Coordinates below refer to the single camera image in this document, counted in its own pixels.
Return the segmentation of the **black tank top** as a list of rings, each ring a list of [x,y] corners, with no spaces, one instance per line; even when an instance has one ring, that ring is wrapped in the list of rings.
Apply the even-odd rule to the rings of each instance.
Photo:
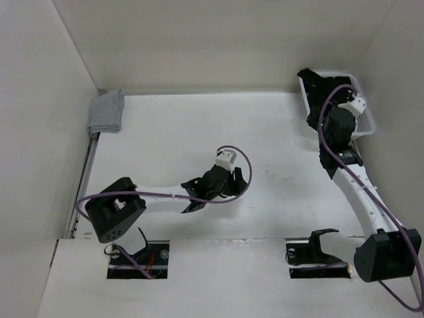
[[[303,81],[309,104],[309,115],[306,120],[307,124],[312,129],[317,130],[319,114],[329,94],[334,88],[344,84],[352,85],[352,82],[347,76],[322,77],[309,68],[300,70],[297,75]],[[330,100],[325,110],[325,115],[327,115],[334,106],[352,100],[352,90],[347,88],[341,89]]]

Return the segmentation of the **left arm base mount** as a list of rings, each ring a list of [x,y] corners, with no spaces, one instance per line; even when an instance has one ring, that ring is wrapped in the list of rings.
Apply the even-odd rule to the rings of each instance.
[[[153,280],[168,278],[170,260],[170,241],[150,240],[150,251],[141,256],[138,265],[151,276]],[[147,280],[134,264],[124,257],[114,244],[107,245],[103,253],[108,256],[107,279],[109,280]]]

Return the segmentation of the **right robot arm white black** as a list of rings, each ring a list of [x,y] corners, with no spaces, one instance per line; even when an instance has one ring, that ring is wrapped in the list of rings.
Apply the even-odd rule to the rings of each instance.
[[[362,158],[350,145],[356,125],[345,108],[328,106],[310,112],[307,123],[318,133],[319,160],[342,191],[362,228],[364,240],[355,243],[336,229],[311,233],[307,254],[315,262],[329,259],[353,264],[365,282],[379,282],[421,272],[421,236],[407,229],[382,203],[368,179]]]

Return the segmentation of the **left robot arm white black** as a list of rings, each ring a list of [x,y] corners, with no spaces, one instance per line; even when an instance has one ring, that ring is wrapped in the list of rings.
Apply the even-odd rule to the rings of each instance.
[[[131,264],[142,264],[150,249],[145,234],[131,234],[136,221],[144,213],[193,213],[207,204],[224,204],[238,199],[248,189],[252,179],[245,180],[242,169],[218,164],[201,177],[180,185],[154,190],[137,189],[129,177],[121,177],[97,194],[88,195],[76,203],[81,215],[93,226],[102,244],[112,243]]]

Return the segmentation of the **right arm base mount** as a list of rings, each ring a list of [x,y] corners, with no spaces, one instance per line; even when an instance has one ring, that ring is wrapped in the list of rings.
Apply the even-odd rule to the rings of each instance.
[[[308,240],[286,241],[286,262],[291,279],[350,279],[350,268],[335,256],[312,253]]]

